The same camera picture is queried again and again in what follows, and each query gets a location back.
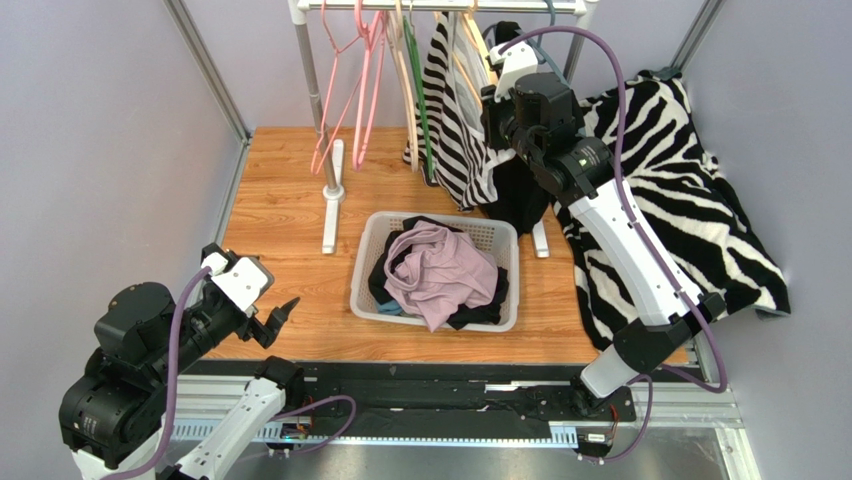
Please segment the black garment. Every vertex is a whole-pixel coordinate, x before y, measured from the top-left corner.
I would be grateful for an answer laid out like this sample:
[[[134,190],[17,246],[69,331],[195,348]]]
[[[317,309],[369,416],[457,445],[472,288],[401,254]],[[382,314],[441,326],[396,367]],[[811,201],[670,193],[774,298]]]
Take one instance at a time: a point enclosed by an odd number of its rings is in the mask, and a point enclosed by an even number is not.
[[[374,299],[378,304],[386,303],[392,300],[389,294],[383,288],[385,275],[381,271],[381,263],[386,258],[386,248],[388,244],[396,238],[398,231],[400,230],[394,231],[389,235],[385,243],[384,252],[380,255],[379,260],[377,261],[376,265],[373,267],[371,273],[369,274],[369,292],[373,295]],[[500,320],[501,303],[506,299],[508,291],[507,271],[503,268],[500,268],[500,270],[501,277],[498,283],[497,297],[495,298],[494,302],[489,306],[475,308],[471,310],[463,307],[461,311],[458,314],[452,316],[450,321],[444,326],[449,326],[455,330],[461,330],[469,324],[498,323]],[[414,317],[405,313],[400,316]]]

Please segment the beige wooden hanger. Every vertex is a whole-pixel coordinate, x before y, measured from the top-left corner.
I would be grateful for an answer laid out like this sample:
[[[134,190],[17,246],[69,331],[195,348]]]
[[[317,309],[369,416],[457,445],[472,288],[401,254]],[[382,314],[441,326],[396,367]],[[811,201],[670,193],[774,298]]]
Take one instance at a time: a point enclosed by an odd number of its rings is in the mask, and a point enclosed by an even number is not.
[[[387,39],[405,108],[409,165],[412,172],[417,172],[419,168],[419,144],[417,138],[416,116],[414,112],[415,102],[413,98],[409,69],[406,63],[406,56],[403,52],[405,41],[403,39],[404,30],[402,4],[399,0],[393,2],[393,10],[388,13],[387,20],[389,21]]]

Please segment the mauve tank top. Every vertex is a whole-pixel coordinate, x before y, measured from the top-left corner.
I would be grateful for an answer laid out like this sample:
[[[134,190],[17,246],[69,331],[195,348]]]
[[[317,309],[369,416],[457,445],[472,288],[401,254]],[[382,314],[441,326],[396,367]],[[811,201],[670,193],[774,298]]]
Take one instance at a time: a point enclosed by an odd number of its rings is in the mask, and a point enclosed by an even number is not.
[[[494,256],[479,249],[468,233],[425,216],[403,221],[386,248],[381,271],[391,299],[431,332],[463,307],[491,305],[501,277]]]

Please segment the thick pink plastic hanger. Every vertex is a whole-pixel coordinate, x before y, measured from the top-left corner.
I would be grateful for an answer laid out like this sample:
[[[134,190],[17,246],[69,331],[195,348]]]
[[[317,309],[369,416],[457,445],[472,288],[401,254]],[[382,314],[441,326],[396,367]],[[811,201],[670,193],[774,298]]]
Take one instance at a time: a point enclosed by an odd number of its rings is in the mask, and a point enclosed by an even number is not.
[[[364,52],[358,90],[357,120],[354,132],[352,166],[360,171],[369,148],[378,106],[382,69],[385,54],[386,14],[376,11],[372,19],[364,19],[364,2],[353,5],[358,38],[363,42]]]

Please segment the black white striped top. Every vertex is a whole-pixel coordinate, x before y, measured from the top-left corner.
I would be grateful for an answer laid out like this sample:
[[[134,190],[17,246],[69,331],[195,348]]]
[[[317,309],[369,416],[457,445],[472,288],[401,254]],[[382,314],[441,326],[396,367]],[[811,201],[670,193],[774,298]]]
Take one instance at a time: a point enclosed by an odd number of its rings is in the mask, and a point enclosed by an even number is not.
[[[421,64],[425,114],[416,113],[415,118],[426,120],[428,133],[417,128],[417,160],[425,165],[430,148],[433,167],[423,173],[424,181],[443,187],[461,211],[496,202],[496,168],[512,160],[515,152],[485,142],[479,94],[494,81],[460,12],[436,15]]]

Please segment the green hanger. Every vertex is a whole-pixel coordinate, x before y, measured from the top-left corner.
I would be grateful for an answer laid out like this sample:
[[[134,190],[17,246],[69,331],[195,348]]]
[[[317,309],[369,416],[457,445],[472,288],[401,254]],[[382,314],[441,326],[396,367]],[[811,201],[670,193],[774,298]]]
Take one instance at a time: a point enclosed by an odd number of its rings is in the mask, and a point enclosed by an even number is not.
[[[406,16],[403,17],[403,35],[409,55],[409,63],[414,74],[415,106],[418,109],[418,124],[422,131],[424,158],[422,172],[427,185],[434,182],[433,151],[430,138],[430,125],[425,104],[425,92],[422,79],[422,66],[420,62],[419,48],[414,32],[413,22]]]

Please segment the black tank top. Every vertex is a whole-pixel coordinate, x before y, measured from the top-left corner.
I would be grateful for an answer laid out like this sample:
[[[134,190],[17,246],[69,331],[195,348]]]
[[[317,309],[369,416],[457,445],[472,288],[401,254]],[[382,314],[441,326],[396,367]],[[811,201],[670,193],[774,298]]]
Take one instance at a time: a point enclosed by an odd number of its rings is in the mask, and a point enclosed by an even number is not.
[[[469,179],[470,202],[488,218],[509,223],[518,236],[530,234],[550,205],[550,196],[537,184],[521,158],[511,149],[486,142],[484,115],[473,127],[475,160]]]

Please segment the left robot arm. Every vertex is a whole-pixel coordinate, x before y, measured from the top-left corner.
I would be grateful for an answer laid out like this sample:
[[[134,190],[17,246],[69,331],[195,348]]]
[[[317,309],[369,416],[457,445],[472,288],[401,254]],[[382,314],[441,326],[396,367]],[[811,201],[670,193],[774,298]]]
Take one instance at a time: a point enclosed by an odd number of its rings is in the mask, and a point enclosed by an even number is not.
[[[81,476],[155,478],[174,429],[178,375],[230,335],[270,347],[299,302],[274,308],[261,323],[202,277],[179,298],[154,282],[116,294],[95,324],[98,346],[58,413]]]

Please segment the cream hanger with striped top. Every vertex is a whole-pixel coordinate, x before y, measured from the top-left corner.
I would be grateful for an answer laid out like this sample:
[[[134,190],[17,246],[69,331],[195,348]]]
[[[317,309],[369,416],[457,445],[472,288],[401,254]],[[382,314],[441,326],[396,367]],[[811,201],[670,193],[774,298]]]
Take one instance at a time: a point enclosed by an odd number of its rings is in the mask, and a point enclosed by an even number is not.
[[[473,18],[473,8],[461,12],[433,12],[436,22],[424,75],[427,85],[443,94],[462,90],[460,109],[469,117],[483,113],[481,90],[497,82],[488,63],[488,50]]]

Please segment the thin pink wire hanger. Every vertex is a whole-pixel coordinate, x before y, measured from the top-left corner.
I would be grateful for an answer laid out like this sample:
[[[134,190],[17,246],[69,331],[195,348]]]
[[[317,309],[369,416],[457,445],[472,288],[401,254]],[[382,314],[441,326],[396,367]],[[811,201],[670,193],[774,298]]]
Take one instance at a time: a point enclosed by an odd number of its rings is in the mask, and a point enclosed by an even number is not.
[[[345,44],[338,43],[335,37],[335,29],[331,26],[327,19],[328,7],[328,1],[321,2],[320,18],[326,37],[333,51],[333,61],[328,86],[323,98],[324,105],[321,109],[321,123],[324,127],[326,127],[326,130],[319,134],[311,158],[310,171],[314,175],[318,175],[324,166],[331,165],[333,143],[338,139],[339,131],[343,125],[343,120],[348,114],[354,100],[355,90],[361,83],[361,75],[358,75],[354,81],[338,79],[341,57],[363,40],[361,32],[356,30],[356,34],[351,40],[347,41]],[[342,110],[339,112],[337,117],[334,117],[331,107],[334,105],[335,96],[339,92],[341,85],[349,83],[352,84],[349,96],[347,97]]]

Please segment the blue tank top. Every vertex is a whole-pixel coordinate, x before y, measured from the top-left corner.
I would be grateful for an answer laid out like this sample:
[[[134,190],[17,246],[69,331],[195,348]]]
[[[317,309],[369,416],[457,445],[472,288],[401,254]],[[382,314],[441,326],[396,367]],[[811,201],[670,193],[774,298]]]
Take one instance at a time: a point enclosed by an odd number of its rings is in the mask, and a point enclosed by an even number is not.
[[[388,316],[400,316],[404,313],[404,309],[396,300],[378,304],[376,310],[378,314]]]

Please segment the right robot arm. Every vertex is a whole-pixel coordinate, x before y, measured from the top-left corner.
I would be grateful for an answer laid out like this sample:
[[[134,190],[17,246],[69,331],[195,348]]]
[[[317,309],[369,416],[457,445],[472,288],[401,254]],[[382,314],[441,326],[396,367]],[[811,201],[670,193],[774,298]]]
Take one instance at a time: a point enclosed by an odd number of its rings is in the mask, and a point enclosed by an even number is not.
[[[598,138],[580,130],[573,91],[553,73],[500,79],[482,88],[486,143],[513,149],[537,183],[578,220],[613,264],[638,311],[611,345],[572,380],[584,408],[596,408],[675,350],[722,312],[675,264],[645,220],[621,164]]]

